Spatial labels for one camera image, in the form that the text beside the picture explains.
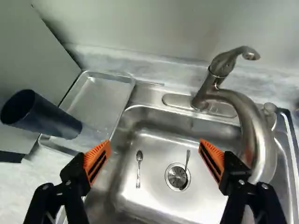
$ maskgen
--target metal spoon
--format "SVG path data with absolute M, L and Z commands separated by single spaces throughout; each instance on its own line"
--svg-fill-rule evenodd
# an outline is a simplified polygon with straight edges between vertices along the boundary
M 136 182 L 136 188 L 140 188 L 140 164 L 143 160 L 143 153 L 142 151 L 138 150 L 136 153 L 136 160 L 138 162 L 138 173 L 137 173 L 137 182 Z
M 185 164 L 185 172 L 187 172 L 187 165 L 189 162 L 189 158 L 190 158 L 190 150 L 187 150 L 187 156 L 186 156 L 186 164 Z
M 179 188 L 180 190 L 184 190 L 185 187 L 187 186 L 187 183 L 188 183 L 188 175 L 187 175 L 187 165 L 188 165 L 188 162 L 189 162 L 189 159 L 190 159 L 190 150 L 188 149 L 187 150 L 187 155 L 186 155 L 186 164 L 185 164 L 185 172 L 186 172 L 186 181 L 185 183 Z

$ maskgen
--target sink basin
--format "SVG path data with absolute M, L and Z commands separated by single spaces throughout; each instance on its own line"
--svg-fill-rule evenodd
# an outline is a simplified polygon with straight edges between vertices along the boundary
M 211 116 L 165 106 L 165 87 L 137 84 L 111 139 L 113 153 L 85 200 L 91 224 L 177 223 L 216 224 L 224 211 L 223 196 L 198 153 L 199 138 L 223 151 L 241 154 L 238 118 Z M 299 223 L 295 177 L 297 142 L 289 112 L 279 109 L 274 130 L 279 145 L 278 165 L 270 184 L 276 190 L 289 224 Z M 169 182 L 172 166 L 184 167 L 188 184 L 180 190 Z M 142 150 L 141 187 L 136 188 Z M 244 223 L 253 223 L 246 209 Z

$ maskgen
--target countertop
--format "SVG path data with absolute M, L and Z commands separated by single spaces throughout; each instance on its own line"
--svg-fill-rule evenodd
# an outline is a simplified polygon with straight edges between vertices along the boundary
M 68 46 L 80 67 L 93 71 L 126 72 L 136 79 L 196 91 L 204 79 L 206 64 L 154 59 L 123 51 L 82 49 Z M 240 91 L 257 103 L 273 102 L 292 113 L 294 129 L 299 136 L 298 121 L 292 112 L 299 96 L 299 76 L 286 73 L 236 68 L 223 87 Z M 35 189 L 46 182 L 60 183 L 60 170 L 71 160 L 70 155 L 34 145 L 22 163 L 0 163 L 0 222 L 23 222 Z
M 21 163 L 0 163 L 0 223 L 21 224 L 35 189 L 61 182 L 60 170 L 72 156 L 34 145 Z

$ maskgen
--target drain strainer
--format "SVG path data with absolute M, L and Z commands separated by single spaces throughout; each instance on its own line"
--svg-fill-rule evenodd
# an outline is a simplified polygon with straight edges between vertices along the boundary
M 182 191 L 189 187 L 191 182 L 190 172 L 181 163 L 172 163 L 165 171 L 165 180 L 167 185 L 175 191 Z

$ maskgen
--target metal tray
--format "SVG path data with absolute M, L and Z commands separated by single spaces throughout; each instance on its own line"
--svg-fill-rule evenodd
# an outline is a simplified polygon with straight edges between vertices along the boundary
M 76 154 L 111 139 L 134 85 L 135 80 L 125 73 L 84 71 L 59 106 L 83 122 L 81 134 L 73 140 L 41 134 L 39 144 L 67 154 Z

